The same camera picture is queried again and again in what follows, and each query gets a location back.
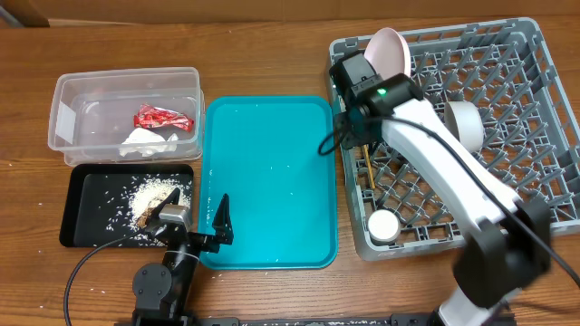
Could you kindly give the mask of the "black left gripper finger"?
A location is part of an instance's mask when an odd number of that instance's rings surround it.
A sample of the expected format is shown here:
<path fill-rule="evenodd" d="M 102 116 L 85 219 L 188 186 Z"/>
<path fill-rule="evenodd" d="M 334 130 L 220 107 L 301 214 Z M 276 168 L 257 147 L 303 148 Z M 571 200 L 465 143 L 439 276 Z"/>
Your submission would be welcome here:
<path fill-rule="evenodd" d="M 177 205 L 179 203 L 180 193 L 181 193 L 180 189 L 176 187 L 166 197 L 164 198 L 156 197 L 152 201 L 161 202 L 163 204 L 163 208 L 166 205 Z"/>
<path fill-rule="evenodd" d="M 219 203 L 212 224 L 215 230 L 215 238 L 220 244 L 225 245 L 231 245 L 234 240 L 229 208 L 229 195 L 225 194 Z"/>

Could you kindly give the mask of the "wooden chopstick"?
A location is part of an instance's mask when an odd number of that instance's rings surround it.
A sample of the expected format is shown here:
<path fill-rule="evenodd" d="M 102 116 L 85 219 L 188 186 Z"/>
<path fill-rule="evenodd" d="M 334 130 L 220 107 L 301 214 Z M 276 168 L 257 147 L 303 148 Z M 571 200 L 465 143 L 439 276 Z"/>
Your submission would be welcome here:
<path fill-rule="evenodd" d="M 371 189 L 375 189 L 375 182 L 374 182 L 374 176 L 373 176 L 373 172 L 372 172 L 372 164 L 371 164 L 371 160 L 370 160 L 370 155 L 369 155 L 369 149 L 368 149 L 368 145 L 363 145 L 362 146 L 362 153 L 363 153 L 363 157 L 365 160 L 365 164 L 367 167 L 367 174 L 368 174 L 368 178 L 369 178 L 369 183 L 371 186 Z"/>

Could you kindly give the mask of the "white napkin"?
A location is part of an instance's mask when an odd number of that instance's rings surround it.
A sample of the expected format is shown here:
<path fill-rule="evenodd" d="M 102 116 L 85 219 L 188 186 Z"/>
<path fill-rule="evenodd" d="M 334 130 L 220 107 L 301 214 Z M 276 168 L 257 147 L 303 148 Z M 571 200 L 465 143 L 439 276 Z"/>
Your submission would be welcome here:
<path fill-rule="evenodd" d="M 125 157 L 127 154 L 139 152 L 144 158 L 157 153 L 175 151 L 177 146 L 171 145 L 172 141 L 179 140 L 176 133 L 164 139 L 160 134 L 149 129 L 136 128 L 123 142 L 123 148 L 119 149 L 119 154 Z"/>

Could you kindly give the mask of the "large white plate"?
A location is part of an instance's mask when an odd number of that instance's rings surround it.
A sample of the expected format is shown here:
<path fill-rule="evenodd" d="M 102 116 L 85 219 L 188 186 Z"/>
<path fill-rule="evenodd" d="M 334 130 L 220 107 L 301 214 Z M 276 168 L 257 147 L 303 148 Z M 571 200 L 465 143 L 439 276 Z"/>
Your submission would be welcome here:
<path fill-rule="evenodd" d="M 411 76 L 411 53 L 405 39 L 391 28 L 375 33 L 364 50 L 364 58 L 387 80 L 399 73 Z"/>

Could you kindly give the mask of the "red snack wrapper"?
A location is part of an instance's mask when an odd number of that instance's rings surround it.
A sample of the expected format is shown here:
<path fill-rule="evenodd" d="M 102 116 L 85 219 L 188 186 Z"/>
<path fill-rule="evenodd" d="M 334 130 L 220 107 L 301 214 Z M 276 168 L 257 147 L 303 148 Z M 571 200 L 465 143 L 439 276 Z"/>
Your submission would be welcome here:
<path fill-rule="evenodd" d="M 149 104 L 142 104 L 139 111 L 133 116 L 135 128 L 157 129 L 173 126 L 191 132 L 194 124 L 194 120 L 183 113 Z"/>

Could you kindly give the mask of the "white cup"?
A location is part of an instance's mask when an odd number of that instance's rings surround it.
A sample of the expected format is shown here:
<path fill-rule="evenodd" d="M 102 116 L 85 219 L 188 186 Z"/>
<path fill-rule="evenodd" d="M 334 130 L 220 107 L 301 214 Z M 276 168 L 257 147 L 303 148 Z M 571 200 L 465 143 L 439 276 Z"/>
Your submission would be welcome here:
<path fill-rule="evenodd" d="M 367 220 L 370 238 L 382 245 L 394 244 L 401 233 L 398 217 L 390 210 L 376 210 Z"/>

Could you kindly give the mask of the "grey bowl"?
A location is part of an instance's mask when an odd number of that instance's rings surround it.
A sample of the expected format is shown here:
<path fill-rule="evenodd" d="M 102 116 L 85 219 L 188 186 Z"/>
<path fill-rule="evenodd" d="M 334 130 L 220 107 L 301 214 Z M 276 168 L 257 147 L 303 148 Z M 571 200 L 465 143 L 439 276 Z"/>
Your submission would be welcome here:
<path fill-rule="evenodd" d="M 478 108 L 468 101 L 449 101 L 444 108 L 444 123 L 448 131 L 469 152 L 483 148 L 484 126 Z"/>

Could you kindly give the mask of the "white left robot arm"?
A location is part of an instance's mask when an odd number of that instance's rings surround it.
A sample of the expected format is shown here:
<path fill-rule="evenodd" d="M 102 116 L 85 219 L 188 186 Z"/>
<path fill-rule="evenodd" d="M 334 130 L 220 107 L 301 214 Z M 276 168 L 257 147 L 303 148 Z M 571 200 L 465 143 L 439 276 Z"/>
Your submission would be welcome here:
<path fill-rule="evenodd" d="M 76 264 L 63 295 L 65 324 L 72 324 L 70 291 L 82 266 L 101 250 L 146 235 L 167 246 L 160 263 L 143 265 L 134 275 L 132 290 L 136 298 L 132 325 L 194 325 L 196 318 L 185 311 L 189 289 L 202 252 L 218 253 L 221 245 L 231 245 L 234 232 L 230 218 L 230 198 L 222 196 L 214 216 L 213 235 L 195 233 L 186 220 L 189 209 L 179 204 L 180 190 L 174 189 L 156 206 L 148 208 L 138 220 L 138 230 L 92 249 Z"/>

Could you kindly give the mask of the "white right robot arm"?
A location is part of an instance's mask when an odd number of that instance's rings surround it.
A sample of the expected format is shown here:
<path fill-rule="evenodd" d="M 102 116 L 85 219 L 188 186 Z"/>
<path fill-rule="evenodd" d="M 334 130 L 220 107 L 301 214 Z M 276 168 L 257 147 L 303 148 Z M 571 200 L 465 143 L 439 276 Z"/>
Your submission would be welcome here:
<path fill-rule="evenodd" d="M 457 290 L 429 325 L 485 325 L 513 297 L 559 264 L 551 247 L 551 209 L 524 201 L 483 168 L 446 129 L 421 88 L 401 72 L 384 79 L 355 51 L 329 70 L 345 111 L 328 134 L 337 147 L 384 141 L 419 172 L 451 212 L 465 245 L 453 265 Z"/>

